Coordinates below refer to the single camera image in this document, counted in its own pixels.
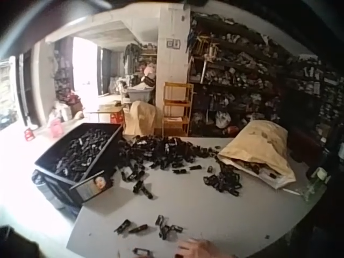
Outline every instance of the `lid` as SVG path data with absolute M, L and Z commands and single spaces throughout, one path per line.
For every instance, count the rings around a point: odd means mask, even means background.
M 317 168 L 317 176 L 320 180 L 324 181 L 327 177 L 327 171 L 323 168 Z

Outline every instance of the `black plastic bin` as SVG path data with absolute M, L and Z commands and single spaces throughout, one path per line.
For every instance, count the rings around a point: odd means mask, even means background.
M 99 151 L 95 159 L 88 166 L 86 172 L 78 182 L 74 182 L 65 177 L 59 176 L 55 171 L 49 171 L 49 163 L 53 160 L 57 160 L 63 157 L 62 150 L 69 144 L 70 141 L 77 139 L 85 134 L 89 129 L 101 129 L 112 136 L 107 143 Z M 42 176 L 42 179 L 53 192 L 53 194 L 64 204 L 81 208 L 84 202 L 80 194 L 75 189 L 70 189 L 76 184 L 85 181 L 87 178 L 94 176 L 98 172 L 104 170 L 109 176 L 112 176 L 114 172 L 114 166 L 116 165 L 115 149 L 118 140 L 122 138 L 123 127 L 116 124 L 101 124 L 101 123 L 83 123 L 74 128 L 58 142 L 56 142 L 51 148 L 49 148 L 36 162 L 36 170 L 38 170 Z

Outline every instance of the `red object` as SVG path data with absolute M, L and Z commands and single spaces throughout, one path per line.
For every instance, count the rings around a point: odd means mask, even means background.
M 56 118 L 51 121 L 50 133 L 53 138 L 57 138 L 63 135 L 63 127 L 61 124 L 61 120 L 59 118 Z
M 123 112 L 115 112 L 110 114 L 110 123 L 122 124 L 124 121 Z
M 26 141 L 31 141 L 34 139 L 34 134 L 30 128 L 24 131 L 24 137 Z

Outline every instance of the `white pillar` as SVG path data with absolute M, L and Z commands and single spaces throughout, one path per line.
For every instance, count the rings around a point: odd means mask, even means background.
M 165 4 L 160 10 L 157 41 L 156 106 L 163 107 L 165 82 L 186 83 L 188 79 L 187 38 L 190 31 L 190 7 L 183 4 Z M 180 40 L 180 49 L 167 47 L 168 39 Z M 171 99 L 184 97 L 184 90 L 169 92 Z

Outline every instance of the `finger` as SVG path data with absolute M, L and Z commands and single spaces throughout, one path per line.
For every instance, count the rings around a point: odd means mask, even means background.
M 193 249 L 196 247 L 197 242 L 194 241 L 179 241 L 178 246 L 184 249 Z
M 192 254 L 191 250 L 188 249 L 178 249 L 177 253 L 178 255 L 181 255 L 182 257 L 189 257 Z

